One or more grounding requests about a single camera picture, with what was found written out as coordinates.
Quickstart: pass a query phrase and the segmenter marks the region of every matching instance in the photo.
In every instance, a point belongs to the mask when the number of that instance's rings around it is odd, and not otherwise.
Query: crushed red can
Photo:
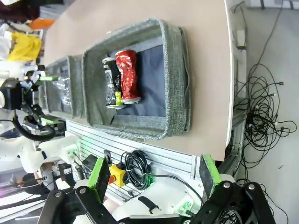
[[[124,104],[133,104],[141,100],[137,90],[136,74],[136,52],[133,50],[122,50],[116,54],[116,64],[121,73],[121,101]]]

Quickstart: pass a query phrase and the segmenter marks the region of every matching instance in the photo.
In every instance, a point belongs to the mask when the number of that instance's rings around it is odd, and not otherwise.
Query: orange object
[[[38,18],[36,20],[33,20],[31,23],[28,24],[28,26],[31,29],[48,29],[50,28],[55,20],[53,19],[42,19]]]
[[[111,183],[114,183],[116,181],[116,178],[114,175],[111,175],[110,178],[109,178],[109,182],[108,184],[111,184]]]

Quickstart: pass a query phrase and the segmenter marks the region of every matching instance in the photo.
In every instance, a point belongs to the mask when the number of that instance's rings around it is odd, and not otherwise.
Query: screw
[[[82,188],[79,192],[80,192],[80,194],[84,194],[86,192],[86,189]]]
[[[253,184],[250,184],[249,186],[248,186],[248,188],[249,188],[249,190],[254,190],[254,185]]]
[[[225,182],[223,186],[224,186],[224,188],[229,188],[230,187],[230,183]]]

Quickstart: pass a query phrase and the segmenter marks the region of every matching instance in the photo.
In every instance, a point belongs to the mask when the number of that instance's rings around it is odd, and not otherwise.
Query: coiled black cable
[[[51,127],[50,125],[46,125],[44,129],[49,131],[49,134],[45,135],[36,135],[36,134],[31,134],[28,131],[26,131],[23,126],[19,123],[18,117],[15,116],[12,120],[12,123],[16,130],[23,135],[24,137],[33,140],[33,141],[49,141],[55,137],[55,129]]]
[[[265,76],[253,76],[256,67],[264,69],[270,76],[266,79]],[[280,107],[280,95],[278,86],[283,85],[282,82],[276,82],[270,70],[261,63],[253,65],[249,70],[249,78],[243,87],[247,86],[247,101],[246,108],[247,119],[245,126],[246,144],[242,149],[241,163],[245,168],[245,179],[248,179],[248,169],[256,167],[261,160],[273,149],[281,138],[288,136],[297,130],[297,125],[292,120],[278,122],[278,111]],[[242,104],[236,104],[235,107],[240,107]],[[244,152],[247,146],[252,146],[255,150],[261,152],[258,160],[249,161],[245,158]]]
[[[140,150],[134,150],[131,153],[125,154],[125,167],[128,174],[128,180],[132,183],[138,190],[144,190],[150,186],[150,177],[145,175],[145,173],[150,173],[150,167],[145,158],[145,153]]]

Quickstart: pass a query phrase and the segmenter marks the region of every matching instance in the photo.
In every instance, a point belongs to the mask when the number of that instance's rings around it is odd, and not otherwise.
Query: yellow object
[[[116,180],[115,180],[115,184],[119,187],[122,187],[124,185],[126,185],[123,182],[123,176],[125,175],[126,171],[122,170],[122,169],[118,169],[116,165],[113,165],[110,167],[110,173],[111,175],[115,176]]]
[[[116,99],[116,105],[123,105],[123,103],[121,102],[121,92],[115,92],[115,99]]]
[[[38,57],[42,47],[41,39],[19,32],[14,32],[12,39],[16,43],[13,51],[8,55],[9,61],[31,61]]]

